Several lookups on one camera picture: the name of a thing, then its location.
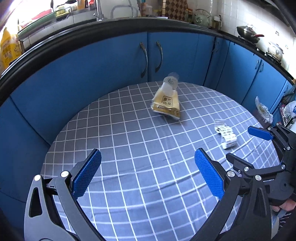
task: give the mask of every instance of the round table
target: round table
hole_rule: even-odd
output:
[[[255,168],[279,163],[271,141],[250,136],[258,121],[229,97],[203,86],[179,83],[179,121],[154,113],[150,101],[162,82],[131,85],[109,93],[81,110],[59,133],[49,149],[41,174],[71,170],[93,148],[102,163],[78,202],[106,240],[185,241],[198,231],[215,207],[194,162],[203,148],[229,170],[232,152]],[[224,150],[214,119],[225,119],[237,145]],[[58,199],[67,230],[74,232]],[[224,230],[230,228],[240,197]]]

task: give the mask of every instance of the black countertop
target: black countertop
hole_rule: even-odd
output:
[[[123,18],[69,26],[21,55],[0,78],[0,106],[9,95],[27,78],[55,59],[91,43],[139,32],[190,32],[225,38],[248,49],[279,71],[292,85],[293,77],[281,66],[277,66],[264,54],[243,44],[237,37],[208,28],[176,20],[160,18]]]

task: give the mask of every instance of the plastic bag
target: plastic bag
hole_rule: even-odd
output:
[[[291,118],[296,116],[296,101],[295,100],[286,105],[285,112],[287,115],[291,116]]]
[[[258,96],[255,98],[255,105],[257,107],[259,114],[264,119],[264,122],[272,123],[272,121],[274,120],[273,115],[269,113],[268,108],[265,105],[259,102]]]

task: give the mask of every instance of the finger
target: finger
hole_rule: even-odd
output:
[[[272,210],[275,211],[275,212],[278,212],[280,211],[280,207],[277,207],[277,206],[271,206]]]
[[[292,211],[295,208],[295,206],[296,206],[296,202],[294,202],[291,199],[288,199],[286,202],[280,205],[280,208],[286,211]]]

